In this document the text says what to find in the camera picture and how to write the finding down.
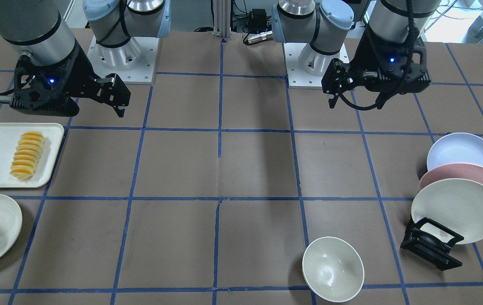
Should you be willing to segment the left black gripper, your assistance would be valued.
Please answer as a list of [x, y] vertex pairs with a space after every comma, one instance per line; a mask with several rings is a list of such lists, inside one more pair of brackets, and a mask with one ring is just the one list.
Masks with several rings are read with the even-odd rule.
[[[377, 36], [371, 27], [366, 27], [355, 56], [344, 63], [334, 59], [330, 62], [322, 80], [321, 87], [328, 93], [328, 104], [334, 109], [339, 92], [350, 91], [357, 86], [364, 86], [371, 92], [393, 93], [407, 66], [408, 45], [406, 41], [394, 43]], [[405, 82], [399, 93], [420, 93], [431, 84], [427, 68], [427, 52], [420, 37], [414, 42], [414, 54], [420, 61], [413, 61], [406, 74]]]

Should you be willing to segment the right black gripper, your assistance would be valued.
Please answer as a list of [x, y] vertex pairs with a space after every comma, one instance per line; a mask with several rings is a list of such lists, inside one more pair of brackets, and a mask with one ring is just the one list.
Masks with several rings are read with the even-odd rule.
[[121, 77], [111, 73], [104, 78], [94, 73], [79, 43], [57, 64], [37, 66], [29, 55], [21, 55], [14, 74], [11, 107], [23, 114], [76, 116], [75, 98], [88, 98], [111, 106], [123, 118], [131, 92]]

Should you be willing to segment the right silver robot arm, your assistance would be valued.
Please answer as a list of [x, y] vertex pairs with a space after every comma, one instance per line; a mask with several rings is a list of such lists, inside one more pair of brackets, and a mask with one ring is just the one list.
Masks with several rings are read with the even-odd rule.
[[75, 98], [88, 98], [122, 118], [131, 93], [117, 72], [140, 61], [136, 37], [168, 36], [170, 8], [168, 0], [85, 0], [85, 17], [110, 70], [100, 76], [53, 1], [0, 0], [0, 35], [19, 51], [14, 87], [0, 93], [0, 104], [29, 115], [76, 116]]

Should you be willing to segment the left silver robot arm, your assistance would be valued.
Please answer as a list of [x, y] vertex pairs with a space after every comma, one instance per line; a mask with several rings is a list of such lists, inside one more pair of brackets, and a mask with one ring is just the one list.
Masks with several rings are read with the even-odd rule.
[[330, 108], [340, 99], [350, 108], [381, 109], [397, 94], [420, 93], [431, 84], [421, 33], [439, 6], [438, 0], [378, 0], [355, 56], [337, 57], [355, 25], [351, 6], [342, 0], [279, 0], [273, 8], [273, 38], [305, 43], [304, 64], [324, 60], [321, 89]]

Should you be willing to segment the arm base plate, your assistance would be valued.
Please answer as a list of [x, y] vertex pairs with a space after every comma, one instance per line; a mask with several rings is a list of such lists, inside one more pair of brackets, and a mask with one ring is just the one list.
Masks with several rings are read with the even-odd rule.
[[337, 58], [344, 63], [350, 61], [345, 44], [334, 55], [320, 54], [308, 43], [284, 43], [283, 47], [288, 85], [294, 89], [321, 90], [321, 79], [331, 60]]
[[124, 46], [106, 48], [93, 37], [87, 57], [101, 77], [115, 73], [125, 84], [152, 85], [159, 44], [157, 37], [131, 37]]

